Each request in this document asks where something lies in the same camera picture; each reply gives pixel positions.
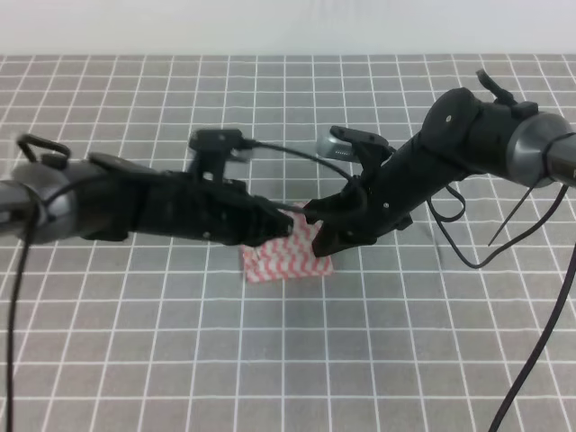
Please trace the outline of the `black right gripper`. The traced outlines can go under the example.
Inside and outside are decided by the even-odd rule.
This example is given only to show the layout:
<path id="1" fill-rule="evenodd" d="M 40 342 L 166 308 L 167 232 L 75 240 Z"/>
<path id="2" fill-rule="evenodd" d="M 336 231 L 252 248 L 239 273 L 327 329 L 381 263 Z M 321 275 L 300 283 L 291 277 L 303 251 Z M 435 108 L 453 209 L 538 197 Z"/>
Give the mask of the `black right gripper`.
<path id="1" fill-rule="evenodd" d="M 373 245 L 381 236 L 395 230 L 405 230 L 413 223 L 410 210 L 398 204 L 401 197 L 391 180 L 378 180 L 377 175 L 367 174 L 358 175 L 357 178 L 367 193 L 366 212 L 347 225 L 346 229 L 323 222 L 311 243 L 316 257 L 329 257 L 357 246 Z M 312 199 L 304 209 L 320 215 L 320 218 L 307 215 L 305 219 L 308 223 L 324 221 L 324 216 L 327 216 L 327 221 L 346 221 L 355 215 L 356 197 L 353 193 L 341 191 Z"/>

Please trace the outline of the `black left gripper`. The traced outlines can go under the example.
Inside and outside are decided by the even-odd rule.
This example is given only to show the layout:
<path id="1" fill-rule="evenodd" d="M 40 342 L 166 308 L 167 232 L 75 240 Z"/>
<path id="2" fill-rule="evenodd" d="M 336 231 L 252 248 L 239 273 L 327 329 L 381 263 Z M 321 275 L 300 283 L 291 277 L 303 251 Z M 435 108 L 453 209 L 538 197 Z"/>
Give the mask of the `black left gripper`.
<path id="1" fill-rule="evenodd" d="M 292 234 L 293 219 L 239 180 L 221 183 L 166 172 L 149 184 L 139 204 L 139 232 L 208 239 L 252 248 Z"/>

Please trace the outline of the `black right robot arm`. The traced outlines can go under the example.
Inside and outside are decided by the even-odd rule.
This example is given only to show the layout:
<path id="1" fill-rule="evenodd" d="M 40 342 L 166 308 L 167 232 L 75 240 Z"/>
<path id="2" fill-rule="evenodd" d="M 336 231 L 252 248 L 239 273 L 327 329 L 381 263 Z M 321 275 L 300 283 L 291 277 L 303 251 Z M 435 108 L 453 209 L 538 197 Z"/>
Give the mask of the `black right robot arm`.
<path id="1" fill-rule="evenodd" d="M 369 246 L 411 223 L 411 212 L 440 190 L 471 175 L 490 174 L 540 188 L 575 185 L 575 133 L 560 115 L 534 102 L 518 102 L 484 70 L 477 77 L 495 97 L 483 102 L 465 87 L 442 94 L 420 131 L 394 149 L 377 134 L 333 126 L 317 144 L 324 158 L 361 165 L 367 195 L 364 213 L 321 224 L 312 250 L 317 257 Z"/>

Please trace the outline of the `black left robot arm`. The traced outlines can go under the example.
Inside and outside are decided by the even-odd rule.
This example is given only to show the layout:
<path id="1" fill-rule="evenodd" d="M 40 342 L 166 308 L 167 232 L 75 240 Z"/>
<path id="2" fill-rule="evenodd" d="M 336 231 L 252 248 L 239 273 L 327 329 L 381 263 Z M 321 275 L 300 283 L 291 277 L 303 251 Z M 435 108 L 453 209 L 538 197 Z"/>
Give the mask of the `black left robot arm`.
<path id="1" fill-rule="evenodd" d="M 161 172 L 97 152 L 73 161 L 66 146 L 31 134 L 16 144 L 28 161 L 1 183 L 1 232 L 33 244 L 143 233 L 255 247 L 293 230 L 290 216 L 224 179 L 227 149 Z"/>

